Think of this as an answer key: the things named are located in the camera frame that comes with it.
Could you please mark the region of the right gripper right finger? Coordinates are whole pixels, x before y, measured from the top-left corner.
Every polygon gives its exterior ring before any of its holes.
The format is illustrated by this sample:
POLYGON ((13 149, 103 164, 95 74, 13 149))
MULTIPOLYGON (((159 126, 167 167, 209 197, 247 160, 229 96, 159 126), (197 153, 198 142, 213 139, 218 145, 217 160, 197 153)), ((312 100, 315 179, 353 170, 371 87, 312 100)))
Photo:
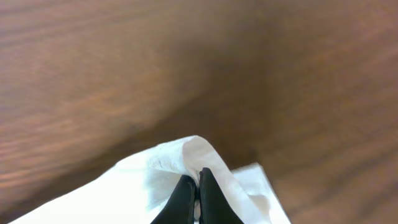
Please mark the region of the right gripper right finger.
POLYGON ((200 172, 200 224, 243 224, 218 185, 211 169, 200 172))

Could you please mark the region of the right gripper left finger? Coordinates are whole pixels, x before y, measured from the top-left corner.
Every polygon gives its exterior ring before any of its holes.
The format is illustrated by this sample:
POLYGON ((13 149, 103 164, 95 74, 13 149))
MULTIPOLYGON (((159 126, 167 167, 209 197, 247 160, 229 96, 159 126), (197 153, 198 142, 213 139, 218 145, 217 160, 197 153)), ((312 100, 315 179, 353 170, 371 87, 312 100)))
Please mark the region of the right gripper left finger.
POLYGON ((194 224, 196 195, 195 181, 182 175, 165 207, 150 224, 194 224))

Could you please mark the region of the white printed t-shirt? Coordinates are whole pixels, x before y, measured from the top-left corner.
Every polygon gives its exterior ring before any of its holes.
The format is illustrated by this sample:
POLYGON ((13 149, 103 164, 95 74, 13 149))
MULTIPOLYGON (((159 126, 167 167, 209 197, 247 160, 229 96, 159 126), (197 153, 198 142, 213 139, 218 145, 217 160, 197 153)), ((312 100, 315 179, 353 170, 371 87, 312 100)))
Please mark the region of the white printed t-shirt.
POLYGON ((151 223, 182 175, 196 183, 194 223, 200 223, 200 172, 211 169, 243 223, 288 223, 264 169, 257 163, 230 170, 200 136, 165 142, 133 154, 94 181, 53 199, 18 223, 151 223))

